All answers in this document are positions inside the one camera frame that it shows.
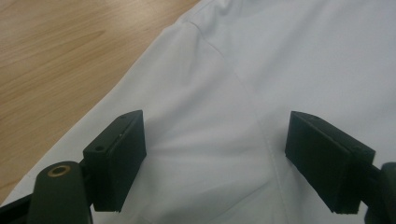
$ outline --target black plastic piece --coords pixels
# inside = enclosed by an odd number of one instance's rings
[[[396,224],[396,162],[382,165],[379,183],[390,223]]]
[[[3,207],[0,207],[0,223],[26,223],[31,198],[32,195],[29,194],[13,203],[9,203]]]
[[[368,206],[366,219],[369,216],[372,220],[368,223],[389,224],[389,216],[381,195],[380,173],[373,165],[361,163],[351,169],[349,178],[345,181],[353,186],[355,193]]]
[[[97,211],[120,211],[145,157],[143,112],[119,116],[86,147],[80,164],[47,167],[33,194],[1,207],[0,223],[92,223],[92,203]]]
[[[78,163],[63,161],[38,174],[28,223],[92,223],[82,172]]]
[[[293,111],[286,156],[332,212],[358,213],[361,196],[352,179],[359,167],[371,167],[374,150],[323,119]]]
[[[96,211],[120,211],[146,157],[141,110],[116,118],[83,151]]]

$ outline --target white cloth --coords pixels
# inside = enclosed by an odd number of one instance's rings
[[[396,161],[396,2],[204,0],[26,175],[143,109],[148,155],[120,214],[95,223],[363,223],[332,214],[285,158],[290,111],[326,119]]]

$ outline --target table surface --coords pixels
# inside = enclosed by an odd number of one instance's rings
[[[0,1],[0,202],[197,2]]]

